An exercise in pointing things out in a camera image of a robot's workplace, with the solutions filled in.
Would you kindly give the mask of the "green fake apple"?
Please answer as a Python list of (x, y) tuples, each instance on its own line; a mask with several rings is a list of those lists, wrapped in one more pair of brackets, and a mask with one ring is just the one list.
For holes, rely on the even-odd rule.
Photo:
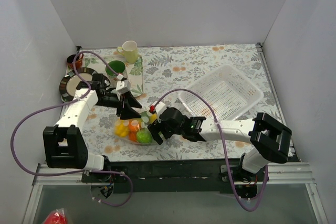
[(148, 111), (143, 111), (140, 113), (141, 115), (141, 120), (144, 122), (144, 123), (149, 123), (150, 122), (150, 118), (152, 116), (152, 113), (148, 112)]

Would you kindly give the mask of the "clear zip top bag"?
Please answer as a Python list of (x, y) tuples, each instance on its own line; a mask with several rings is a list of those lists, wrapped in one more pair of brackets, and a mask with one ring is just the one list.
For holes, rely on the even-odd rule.
[(140, 116), (139, 119), (116, 120), (113, 128), (115, 137), (137, 145), (156, 144), (148, 129), (148, 126), (157, 119), (156, 113), (143, 111)]

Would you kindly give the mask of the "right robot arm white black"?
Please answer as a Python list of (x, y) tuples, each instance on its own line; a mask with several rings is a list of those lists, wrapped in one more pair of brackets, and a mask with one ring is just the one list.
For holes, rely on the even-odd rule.
[(215, 122), (203, 116), (187, 117), (176, 108), (166, 108), (148, 125), (153, 139), (161, 145), (172, 135), (180, 135), (191, 142), (207, 142), (224, 138), (253, 145), (238, 166), (238, 176), (251, 180), (269, 163), (285, 164), (292, 131), (267, 113), (253, 119)]

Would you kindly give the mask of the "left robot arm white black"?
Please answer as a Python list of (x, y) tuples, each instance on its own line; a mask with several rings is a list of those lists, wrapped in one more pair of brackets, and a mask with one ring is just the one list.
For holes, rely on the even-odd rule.
[(108, 91), (109, 80), (100, 73), (92, 76), (91, 81), (81, 79), (76, 86), (75, 96), (63, 117), (43, 131), (46, 162), (50, 168), (72, 168), (93, 170), (100, 182), (111, 178), (112, 170), (105, 165), (102, 155), (89, 153), (81, 130), (95, 106), (115, 108), (121, 120), (137, 119), (141, 104), (131, 93), (131, 83), (123, 75), (117, 75), (117, 84)]

